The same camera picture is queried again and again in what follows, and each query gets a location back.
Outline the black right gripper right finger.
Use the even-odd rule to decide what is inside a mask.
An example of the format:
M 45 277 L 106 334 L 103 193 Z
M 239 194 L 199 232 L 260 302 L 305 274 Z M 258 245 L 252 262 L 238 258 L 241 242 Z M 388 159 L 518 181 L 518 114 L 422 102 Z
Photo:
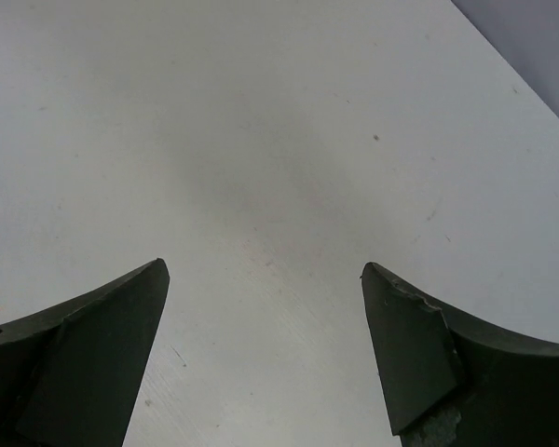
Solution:
M 391 432 L 404 446 L 559 446 L 559 344 L 361 273 Z

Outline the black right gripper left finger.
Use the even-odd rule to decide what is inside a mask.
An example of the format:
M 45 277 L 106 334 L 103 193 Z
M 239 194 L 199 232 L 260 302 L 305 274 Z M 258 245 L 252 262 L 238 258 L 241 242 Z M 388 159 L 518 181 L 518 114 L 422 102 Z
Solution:
M 120 446 L 170 285 L 155 259 L 0 325 L 0 446 Z

